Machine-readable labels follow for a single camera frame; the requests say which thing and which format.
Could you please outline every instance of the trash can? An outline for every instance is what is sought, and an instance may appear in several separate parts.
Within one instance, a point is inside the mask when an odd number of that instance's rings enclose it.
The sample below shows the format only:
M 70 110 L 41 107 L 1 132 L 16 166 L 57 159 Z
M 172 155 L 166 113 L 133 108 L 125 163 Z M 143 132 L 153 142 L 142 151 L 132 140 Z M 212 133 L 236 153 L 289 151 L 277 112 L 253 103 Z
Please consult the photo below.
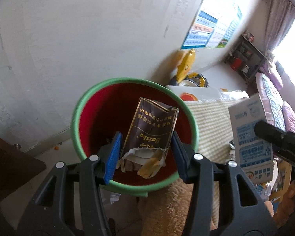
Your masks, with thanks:
M 187 105 L 172 91 L 151 81 L 133 78 L 114 78 L 100 82 L 79 99 L 72 117 L 72 140 L 82 160 L 96 154 L 99 148 L 120 131 L 125 140 L 139 98 L 153 99 L 179 109 L 175 126 L 180 140 L 197 150 L 198 127 Z M 136 171 L 115 171 L 114 177 L 104 189 L 133 196 L 147 196 L 148 192 L 166 187 L 179 178 L 171 150 L 166 166 L 150 179 L 137 175 Z

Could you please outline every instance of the cardboard box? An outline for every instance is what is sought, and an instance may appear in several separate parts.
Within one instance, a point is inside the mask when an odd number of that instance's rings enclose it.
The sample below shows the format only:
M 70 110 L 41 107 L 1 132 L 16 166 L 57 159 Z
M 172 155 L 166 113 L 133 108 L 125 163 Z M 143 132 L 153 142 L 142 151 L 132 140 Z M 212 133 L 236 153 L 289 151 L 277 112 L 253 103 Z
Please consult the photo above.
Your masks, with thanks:
M 236 162 L 254 184 L 271 181 L 272 144 L 260 139 L 254 132 L 258 121 L 266 121 L 259 94 L 229 107 L 228 111 L 234 135 Z

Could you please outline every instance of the wall poster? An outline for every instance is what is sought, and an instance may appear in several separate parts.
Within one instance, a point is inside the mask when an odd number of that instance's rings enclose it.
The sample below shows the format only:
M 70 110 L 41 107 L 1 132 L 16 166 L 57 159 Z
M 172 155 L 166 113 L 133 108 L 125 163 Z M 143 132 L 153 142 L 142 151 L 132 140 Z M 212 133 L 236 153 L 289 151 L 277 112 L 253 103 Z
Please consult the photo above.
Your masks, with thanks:
M 241 18 L 236 0 L 203 0 L 181 48 L 223 48 Z

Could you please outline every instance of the red object on shelf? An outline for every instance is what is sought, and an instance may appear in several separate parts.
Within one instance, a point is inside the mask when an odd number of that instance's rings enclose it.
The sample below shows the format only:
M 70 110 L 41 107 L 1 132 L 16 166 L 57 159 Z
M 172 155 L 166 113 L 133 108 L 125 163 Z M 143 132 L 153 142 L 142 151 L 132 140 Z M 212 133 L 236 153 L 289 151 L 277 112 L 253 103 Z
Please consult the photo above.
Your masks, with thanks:
M 236 70 L 238 70 L 238 68 L 240 67 L 241 64 L 242 64 L 242 60 L 240 58 L 236 58 L 230 67 L 236 71 Z

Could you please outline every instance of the baseboard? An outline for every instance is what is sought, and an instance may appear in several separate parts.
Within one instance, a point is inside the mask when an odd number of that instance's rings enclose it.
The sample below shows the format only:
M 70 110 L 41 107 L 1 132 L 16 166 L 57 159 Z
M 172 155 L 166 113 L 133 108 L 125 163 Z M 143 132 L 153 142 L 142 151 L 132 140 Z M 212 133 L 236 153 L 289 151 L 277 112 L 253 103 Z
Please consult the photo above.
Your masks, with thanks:
M 35 157 L 35 156 L 42 154 L 43 152 L 49 150 L 53 146 L 56 146 L 59 143 L 62 143 L 70 138 L 71 138 L 71 128 L 67 128 L 64 131 L 62 131 L 50 138 L 44 139 L 43 141 L 41 141 L 37 145 L 26 150 L 25 153 Z

